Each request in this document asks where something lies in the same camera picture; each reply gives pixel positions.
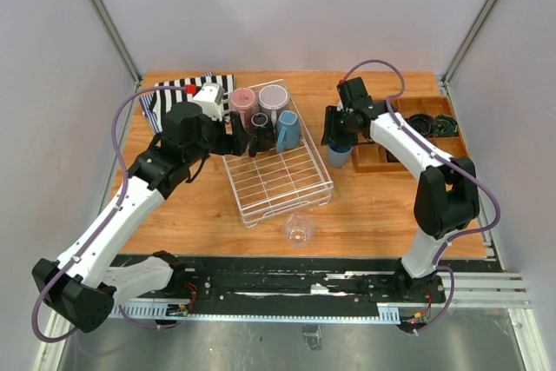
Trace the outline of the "black white-lined mug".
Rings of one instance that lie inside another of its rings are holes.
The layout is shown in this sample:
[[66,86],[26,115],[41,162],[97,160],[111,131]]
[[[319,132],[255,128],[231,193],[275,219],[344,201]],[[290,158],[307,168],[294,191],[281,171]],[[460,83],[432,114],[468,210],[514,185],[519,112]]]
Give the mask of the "black white-lined mug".
[[264,113],[254,113],[250,119],[249,133],[252,141],[248,155],[255,157],[258,153],[271,150],[275,146],[275,129],[271,119]]

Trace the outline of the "pink ghost mug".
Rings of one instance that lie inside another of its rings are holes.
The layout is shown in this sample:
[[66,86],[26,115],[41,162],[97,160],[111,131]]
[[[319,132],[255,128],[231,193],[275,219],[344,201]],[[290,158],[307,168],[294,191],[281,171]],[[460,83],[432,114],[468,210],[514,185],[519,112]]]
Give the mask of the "pink ghost mug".
[[249,130],[252,116],[259,112],[258,96],[250,88],[235,89],[229,96],[229,107],[239,113],[243,127]]

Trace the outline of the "plain blue cup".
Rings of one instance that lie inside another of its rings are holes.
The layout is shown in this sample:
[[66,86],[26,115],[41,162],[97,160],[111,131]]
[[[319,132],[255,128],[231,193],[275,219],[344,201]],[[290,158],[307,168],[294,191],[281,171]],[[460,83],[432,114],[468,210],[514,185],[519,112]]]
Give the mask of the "plain blue cup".
[[353,146],[340,145],[336,142],[331,142],[327,147],[327,160],[328,164],[333,168],[343,167],[349,160]]

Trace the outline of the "blue floral mug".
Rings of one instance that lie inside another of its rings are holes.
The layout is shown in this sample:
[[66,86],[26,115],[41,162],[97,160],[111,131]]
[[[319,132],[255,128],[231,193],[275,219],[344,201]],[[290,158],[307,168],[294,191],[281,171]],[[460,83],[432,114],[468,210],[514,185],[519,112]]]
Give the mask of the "blue floral mug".
[[301,123],[297,113],[284,110],[276,123],[276,151],[295,148],[301,139]]

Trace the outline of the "lilac grey mug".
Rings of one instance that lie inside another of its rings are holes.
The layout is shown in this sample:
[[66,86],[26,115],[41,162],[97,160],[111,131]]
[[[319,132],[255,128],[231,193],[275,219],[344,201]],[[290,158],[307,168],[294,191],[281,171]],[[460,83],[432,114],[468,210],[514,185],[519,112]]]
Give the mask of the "lilac grey mug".
[[287,89],[278,84],[271,84],[263,87],[258,96],[260,111],[276,125],[281,113],[289,110],[290,95]]

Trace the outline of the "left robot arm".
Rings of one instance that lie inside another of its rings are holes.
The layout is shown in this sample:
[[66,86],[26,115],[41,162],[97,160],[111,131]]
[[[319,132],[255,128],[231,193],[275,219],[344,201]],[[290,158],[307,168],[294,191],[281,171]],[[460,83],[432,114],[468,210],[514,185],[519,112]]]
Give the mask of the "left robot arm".
[[112,267],[123,244],[148,215],[182,183],[193,182],[191,166],[211,155],[243,155],[253,137],[238,112],[230,125],[211,119],[194,102],[174,105],[162,119],[162,131],[124,169],[113,200],[86,232],[54,261],[39,260],[31,271],[40,291],[35,309],[45,304],[74,328],[89,333],[112,309],[139,295],[161,291],[174,298],[188,289],[184,262],[158,251],[129,267]]

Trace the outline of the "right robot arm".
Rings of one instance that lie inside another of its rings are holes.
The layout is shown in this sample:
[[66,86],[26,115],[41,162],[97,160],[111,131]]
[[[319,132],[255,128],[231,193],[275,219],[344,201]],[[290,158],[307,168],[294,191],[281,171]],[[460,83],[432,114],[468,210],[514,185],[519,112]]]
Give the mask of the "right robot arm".
[[364,136],[387,149],[417,182],[414,219],[418,228],[393,281],[400,299],[414,301],[436,275],[449,240],[480,213],[474,163],[430,143],[391,103],[374,101],[361,78],[342,80],[337,89],[340,103],[326,108],[322,144],[353,147]]

